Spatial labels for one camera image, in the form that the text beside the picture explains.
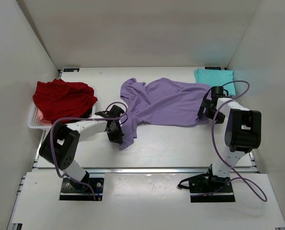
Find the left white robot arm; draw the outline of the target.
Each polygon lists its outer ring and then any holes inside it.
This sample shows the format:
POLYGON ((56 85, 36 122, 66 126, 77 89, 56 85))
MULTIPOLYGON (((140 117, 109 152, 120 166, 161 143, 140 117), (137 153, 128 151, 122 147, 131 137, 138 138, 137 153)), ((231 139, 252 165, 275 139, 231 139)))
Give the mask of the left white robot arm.
POLYGON ((75 161, 79 142, 98 133, 106 133, 111 143, 123 143, 123 123, 120 121, 128 119, 127 108, 122 109, 118 105, 119 102, 112 103, 106 110, 88 118, 58 119, 41 144, 39 155, 54 165, 60 178, 68 178, 78 192, 94 192, 89 184, 90 174, 75 161))

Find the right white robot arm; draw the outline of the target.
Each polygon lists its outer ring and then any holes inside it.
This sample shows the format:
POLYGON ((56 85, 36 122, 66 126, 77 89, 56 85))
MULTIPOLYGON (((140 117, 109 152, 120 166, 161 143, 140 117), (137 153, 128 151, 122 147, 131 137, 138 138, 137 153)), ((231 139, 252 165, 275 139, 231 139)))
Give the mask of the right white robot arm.
POLYGON ((222 124, 227 119, 225 147, 219 161, 209 167, 204 179, 204 188, 214 192, 228 183, 229 174, 238 161, 260 146, 262 114, 238 104, 228 96, 224 87, 214 86, 203 97, 197 116, 199 119, 208 118, 215 124, 222 124))

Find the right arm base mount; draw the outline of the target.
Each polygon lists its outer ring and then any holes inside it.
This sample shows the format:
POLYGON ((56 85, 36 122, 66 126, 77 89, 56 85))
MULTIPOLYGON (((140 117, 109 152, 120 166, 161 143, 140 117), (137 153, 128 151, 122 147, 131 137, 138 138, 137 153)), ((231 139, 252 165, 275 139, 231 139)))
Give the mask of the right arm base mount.
POLYGON ((181 180, 177 188, 189 190, 192 203, 232 203, 236 201, 230 178, 215 176, 210 168, 206 173, 181 180))

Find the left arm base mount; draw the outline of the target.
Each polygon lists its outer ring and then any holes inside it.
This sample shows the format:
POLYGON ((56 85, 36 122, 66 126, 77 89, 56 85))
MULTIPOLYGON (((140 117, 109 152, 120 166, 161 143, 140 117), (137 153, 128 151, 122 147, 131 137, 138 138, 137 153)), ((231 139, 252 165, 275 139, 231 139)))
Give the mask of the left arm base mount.
POLYGON ((79 184, 69 178, 63 178, 59 200, 61 201, 102 201, 104 189, 104 177, 85 177, 83 183, 79 184))

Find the purple t shirt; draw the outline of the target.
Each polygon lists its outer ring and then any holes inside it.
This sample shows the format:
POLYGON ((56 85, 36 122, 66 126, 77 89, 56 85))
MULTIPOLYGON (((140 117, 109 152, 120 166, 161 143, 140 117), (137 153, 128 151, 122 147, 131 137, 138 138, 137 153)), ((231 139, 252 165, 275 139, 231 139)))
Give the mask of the purple t shirt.
POLYGON ((149 84, 128 79, 120 89, 120 97, 128 106, 128 119, 122 125, 124 137, 119 149, 124 150, 134 143, 140 124, 177 127, 207 124, 208 119, 199 118, 198 111, 209 89, 206 84, 167 78, 149 84))

